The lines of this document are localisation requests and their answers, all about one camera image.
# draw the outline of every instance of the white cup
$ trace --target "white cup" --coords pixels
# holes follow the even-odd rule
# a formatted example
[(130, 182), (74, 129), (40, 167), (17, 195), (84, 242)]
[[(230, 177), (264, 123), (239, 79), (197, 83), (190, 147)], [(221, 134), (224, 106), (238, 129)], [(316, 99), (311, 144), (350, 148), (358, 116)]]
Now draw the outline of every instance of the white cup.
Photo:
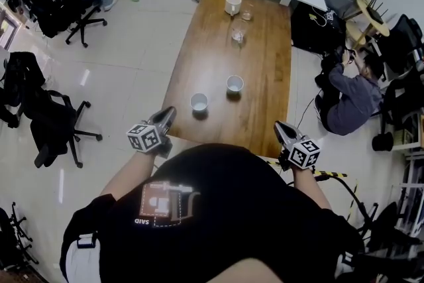
[(204, 112), (207, 109), (207, 97), (203, 93), (196, 93), (192, 95), (190, 105), (193, 111)]
[(225, 0), (225, 12), (230, 16), (239, 13), (241, 7), (241, 0)]
[(244, 86), (244, 81), (241, 77), (233, 75), (229, 76), (227, 79), (227, 93), (237, 94), (240, 93), (241, 89)]

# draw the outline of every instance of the wooden table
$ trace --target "wooden table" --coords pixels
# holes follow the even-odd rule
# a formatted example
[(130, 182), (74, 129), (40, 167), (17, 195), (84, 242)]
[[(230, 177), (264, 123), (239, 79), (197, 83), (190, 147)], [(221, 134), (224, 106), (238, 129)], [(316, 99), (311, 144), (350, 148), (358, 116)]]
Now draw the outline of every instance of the wooden table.
[[(253, 5), (245, 42), (231, 38), (225, 0), (201, 0), (181, 47), (163, 107), (177, 109), (170, 130), (175, 137), (200, 143), (244, 146), (251, 152), (276, 158), (281, 146), (274, 122), (285, 121), (291, 69), (290, 14), (287, 7), (264, 0)], [(227, 78), (244, 80), (239, 100), (226, 96)], [(204, 93), (208, 114), (199, 119), (190, 107), (193, 94)]]
[[(357, 48), (358, 45), (364, 45), (366, 40), (365, 36), (374, 28), (379, 33), (381, 33), (383, 36), (389, 36), (390, 30), (389, 26), (383, 22), (380, 24), (378, 21), (375, 21), (373, 18), (371, 18), (370, 14), (368, 13), (368, 10), (366, 7), (368, 6), (367, 2), (365, 0), (356, 0), (356, 4), (358, 5), (358, 11), (347, 16), (345, 19), (346, 21), (346, 29), (351, 37), (355, 40), (355, 43), (353, 45), (353, 49)], [(352, 22), (348, 21), (349, 19), (355, 18), (359, 15), (363, 14), (366, 17), (366, 20), (369, 22), (368, 26), (366, 27), (364, 32), (361, 32), (359, 28)]]

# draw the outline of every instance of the black t-shirt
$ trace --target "black t-shirt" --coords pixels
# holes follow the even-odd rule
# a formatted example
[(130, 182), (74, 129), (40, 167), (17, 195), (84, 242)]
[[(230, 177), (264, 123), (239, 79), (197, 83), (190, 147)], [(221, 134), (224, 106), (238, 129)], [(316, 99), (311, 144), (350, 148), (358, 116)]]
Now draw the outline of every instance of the black t-shirt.
[(344, 240), (358, 237), (265, 161), (223, 144), (189, 149), (119, 201), (101, 196), (75, 212), (65, 275), (70, 244), (93, 230), (102, 283), (206, 282), (245, 258), (284, 283), (332, 282)]

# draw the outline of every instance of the chair armrest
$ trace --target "chair armrest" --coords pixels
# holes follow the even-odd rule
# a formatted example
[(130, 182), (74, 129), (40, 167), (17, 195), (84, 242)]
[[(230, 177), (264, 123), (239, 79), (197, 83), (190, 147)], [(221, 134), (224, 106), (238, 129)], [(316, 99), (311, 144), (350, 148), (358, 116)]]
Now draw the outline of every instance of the chair armrest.
[(62, 95), (60, 92), (54, 91), (52, 89), (47, 91), (47, 93), (52, 97), (61, 97), (67, 107), (72, 107), (71, 99), (69, 98), (69, 96)]
[(38, 156), (35, 158), (34, 164), (37, 168), (41, 168), (41, 166), (46, 162), (46, 159), (48, 158), (48, 146), (47, 144), (44, 144), (41, 148), (40, 152), (38, 153)]

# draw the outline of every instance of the tiled floor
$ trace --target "tiled floor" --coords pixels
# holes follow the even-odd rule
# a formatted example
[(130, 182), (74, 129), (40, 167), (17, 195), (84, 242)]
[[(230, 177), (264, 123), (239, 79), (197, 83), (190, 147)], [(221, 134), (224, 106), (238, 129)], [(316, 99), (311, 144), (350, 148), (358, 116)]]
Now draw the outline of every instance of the tiled floor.
[[(91, 109), (83, 112), (79, 127), (101, 132), (104, 138), (101, 143), (81, 139), (82, 169), (76, 168), (70, 153), (60, 156), (49, 168), (36, 169), (37, 150), (30, 121), (23, 118), (17, 130), (1, 129), (0, 206), (6, 208), (16, 201), (28, 217), (33, 253), (40, 259), (38, 268), (50, 282), (62, 281), (57, 263), (72, 213), (96, 197), (133, 154), (125, 131), (161, 108), (196, 6), (192, 0), (119, 0), (112, 11), (99, 14), (108, 20), (107, 27), (87, 28), (87, 49), (78, 36), (67, 46), (66, 32), (54, 39), (42, 39), (35, 27), (30, 32), (21, 29), (15, 38), (11, 50), (33, 51), (44, 73), (54, 76), (53, 88), (69, 95), (74, 106), (83, 100), (92, 103)], [(319, 62), (314, 54), (292, 50), (290, 123), (300, 122), (308, 103), (318, 93), (313, 78), (319, 73)], [(354, 66), (349, 72), (354, 74)], [(387, 202), (390, 186), (402, 177), (403, 159), (399, 154), (372, 151), (370, 143), (378, 130), (377, 119), (347, 137), (338, 137), (325, 132), (311, 104), (300, 128), (323, 146), (317, 166), (320, 170), (347, 173), (352, 187), (358, 181), (358, 195), (367, 207), (374, 201)], [(193, 145), (173, 141), (172, 154)], [(290, 174), (282, 176), (291, 181)], [(336, 182), (320, 185), (333, 209), (347, 216), (351, 201), (347, 192)]]

